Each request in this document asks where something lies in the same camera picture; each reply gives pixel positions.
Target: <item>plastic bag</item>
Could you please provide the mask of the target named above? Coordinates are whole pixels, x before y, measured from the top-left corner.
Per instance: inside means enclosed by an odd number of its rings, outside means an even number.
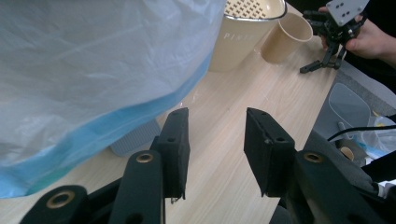
[[[0,3],[0,198],[34,193],[177,104],[225,1]]]
[[[385,117],[376,117],[371,126],[390,126],[395,123]],[[396,150],[396,130],[358,132],[354,138],[355,142],[363,148],[372,159],[378,159]]]

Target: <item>person's hand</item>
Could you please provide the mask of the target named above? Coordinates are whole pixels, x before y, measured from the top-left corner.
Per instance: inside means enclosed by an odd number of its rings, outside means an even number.
[[[322,46],[327,48],[325,36],[322,37]],[[356,38],[346,42],[346,49],[362,58],[379,59],[396,67],[396,38],[384,33],[370,20],[365,21]]]

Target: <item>wooden table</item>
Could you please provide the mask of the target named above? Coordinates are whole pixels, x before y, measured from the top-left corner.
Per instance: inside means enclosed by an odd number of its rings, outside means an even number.
[[[187,199],[167,200],[167,223],[271,219],[277,199],[261,197],[243,151],[247,107],[270,113],[295,140],[296,149],[302,149],[336,72],[299,73],[301,66],[324,55],[316,36],[281,64],[265,62],[260,44],[232,72],[209,72],[175,107],[190,110],[191,154]],[[0,200],[0,223],[18,223],[43,194],[61,185],[81,185],[88,192],[101,188],[122,176],[127,159],[107,149],[34,195]]]

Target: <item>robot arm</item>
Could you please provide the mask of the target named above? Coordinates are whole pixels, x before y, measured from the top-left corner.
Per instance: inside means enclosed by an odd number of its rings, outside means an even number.
[[[304,12],[304,18],[311,24],[314,35],[326,37],[328,49],[322,61],[317,60],[300,68],[300,73],[313,72],[321,67],[338,69],[341,66],[347,51],[345,44],[359,34],[359,29],[367,20],[363,10],[368,2],[368,0],[333,0],[326,5],[329,9],[327,12]],[[355,21],[358,15],[362,15],[362,19]],[[332,60],[332,56],[337,52],[337,57]]]

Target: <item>plastic cup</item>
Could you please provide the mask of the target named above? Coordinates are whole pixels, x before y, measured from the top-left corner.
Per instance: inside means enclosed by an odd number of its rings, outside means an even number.
[[[312,38],[312,27],[303,17],[287,13],[262,44],[262,57],[268,63],[281,63]]]

